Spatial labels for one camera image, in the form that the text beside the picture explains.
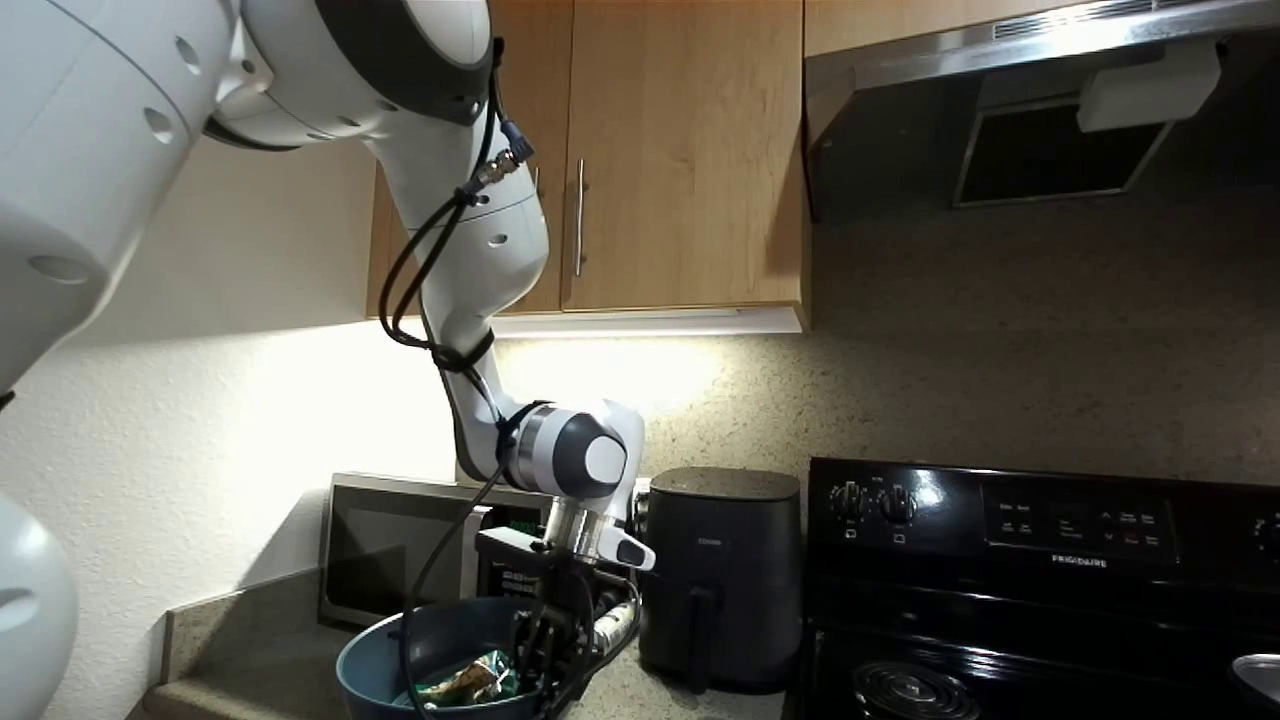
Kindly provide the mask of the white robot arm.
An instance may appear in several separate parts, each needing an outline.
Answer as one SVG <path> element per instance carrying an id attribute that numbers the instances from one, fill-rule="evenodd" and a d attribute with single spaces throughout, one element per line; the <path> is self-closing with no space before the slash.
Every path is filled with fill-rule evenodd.
<path id="1" fill-rule="evenodd" d="M 455 461 L 551 500 L 544 544 L 647 566 L 625 530 L 640 421 L 515 402 L 492 317 L 544 271 L 528 140 L 498 106 L 487 0 L 0 0 L 0 384 L 90 324 L 199 140 L 362 147 L 408 230 Z"/>

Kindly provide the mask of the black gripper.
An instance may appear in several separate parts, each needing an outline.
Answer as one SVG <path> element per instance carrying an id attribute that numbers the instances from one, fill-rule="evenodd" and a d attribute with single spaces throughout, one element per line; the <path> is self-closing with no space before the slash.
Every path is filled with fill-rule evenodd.
<path id="1" fill-rule="evenodd" d="M 515 601 L 515 665 L 539 707 L 569 707 L 610 658 L 594 631 L 602 620 L 601 581 L 571 550 L 546 550 L 515 527 L 479 530 L 487 596 Z"/>

